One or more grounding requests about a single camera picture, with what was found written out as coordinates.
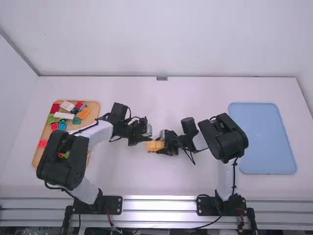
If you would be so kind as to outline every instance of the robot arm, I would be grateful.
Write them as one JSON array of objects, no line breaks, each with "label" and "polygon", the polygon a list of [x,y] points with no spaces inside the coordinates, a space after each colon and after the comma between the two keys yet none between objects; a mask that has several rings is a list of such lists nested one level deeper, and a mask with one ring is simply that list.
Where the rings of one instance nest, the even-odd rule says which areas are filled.
[{"label": "robot arm", "polygon": [[[128,145],[150,140],[151,125],[147,118],[125,118],[126,105],[114,103],[110,113],[97,118],[95,123],[70,132],[51,133],[38,164],[37,177],[49,189],[61,189],[74,199],[91,205],[94,211],[102,208],[102,191],[85,177],[88,150],[113,137],[127,138]],[[60,157],[67,153],[67,158]]]},{"label": "robot arm", "polygon": [[217,194],[223,201],[227,201],[235,193],[233,170],[237,159],[244,155],[248,147],[246,134],[226,113],[200,121],[200,131],[192,117],[184,118],[180,122],[184,134],[178,136],[174,131],[162,130],[160,139],[164,141],[164,148],[156,153],[172,156],[177,155],[181,148],[193,164],[196,164],[192,153],[209,148],[212,155],[221,160],[218,163]]}]

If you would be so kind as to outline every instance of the yellow block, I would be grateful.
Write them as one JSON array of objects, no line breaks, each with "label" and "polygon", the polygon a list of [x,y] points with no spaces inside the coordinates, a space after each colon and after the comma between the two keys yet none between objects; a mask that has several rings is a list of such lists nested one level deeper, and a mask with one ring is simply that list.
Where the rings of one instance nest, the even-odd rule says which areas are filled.
[{"label": "yellow block", "polygon": [[81,120],[84,120],[89,114],[90,114],[90,109],[89,108],[84,108],[77,116]]},{"label": "yellow block", "polygon": [[164,141],[147,141],[147,152],[154,153],[160,149],[165,148]]}]

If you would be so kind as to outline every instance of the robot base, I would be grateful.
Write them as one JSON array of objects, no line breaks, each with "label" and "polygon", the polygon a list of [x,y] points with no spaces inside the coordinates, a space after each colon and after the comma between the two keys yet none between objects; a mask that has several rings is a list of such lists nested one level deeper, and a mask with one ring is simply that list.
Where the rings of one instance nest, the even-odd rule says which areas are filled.
[{"label": "robot base", "polygon": [[92,206],[74,200],[73,203],[73,214],[107,214],[106,209],[109,211],[109,214],[121,214],[123,198],[121,196],[101,196],[103,201],[103,208],[100,211],[95,212]]},{"label": "robot base", "polygon": [[246,213],[246,200],[238,194],[230,196],[228,201],[223,201],[218,195],[197,197],[198,216],[246,216]]}]

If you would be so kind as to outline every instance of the blue mat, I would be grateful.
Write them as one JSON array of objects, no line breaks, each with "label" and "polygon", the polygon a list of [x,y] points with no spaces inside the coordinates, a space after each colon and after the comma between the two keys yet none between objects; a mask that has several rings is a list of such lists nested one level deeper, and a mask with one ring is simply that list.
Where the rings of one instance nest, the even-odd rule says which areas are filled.
[{"label": "blue mat", "polygon": [[297,166],[278,107],[272,103],[231,103],[229,115],[249,140],[239,165],[246,174],[294,174]]}]

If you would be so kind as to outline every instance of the white tabletop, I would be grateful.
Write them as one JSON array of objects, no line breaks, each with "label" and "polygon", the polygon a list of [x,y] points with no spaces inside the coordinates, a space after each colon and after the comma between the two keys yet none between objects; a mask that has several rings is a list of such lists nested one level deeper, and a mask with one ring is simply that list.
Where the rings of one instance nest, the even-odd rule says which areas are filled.
[{"label": "white tabletop", "polygon": [[[297,164],[294,175],[248,175],[238,171],[238,189],[246,198],[313,199],[313,120],[295,78],[250,77],[41,77],[23,117],[20,131],[0,178],[0,197],[66,197],[47,190],[31,161],[51,104],[58,99],[97,100],[100,114],[120,102],[133,116],[147,116],[155,133],[182,134],[180,120],[197,122],[228,112],[231,102],[273,102],[280,111]],[[217,160],[209,150],[195,155],[193,165],[178,156],[146,153],[145,143],[126,140],[95,147],[86,176],[105,194],[213,194]]]}]

